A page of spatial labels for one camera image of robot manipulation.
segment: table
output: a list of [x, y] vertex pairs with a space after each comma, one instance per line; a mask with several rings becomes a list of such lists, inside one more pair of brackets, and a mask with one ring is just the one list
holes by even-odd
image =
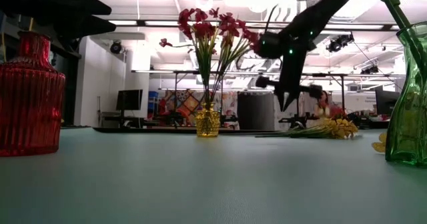
[[355, 141], [61, 132], [0, 158], [0, 223], [425, 223], [427, 170]]

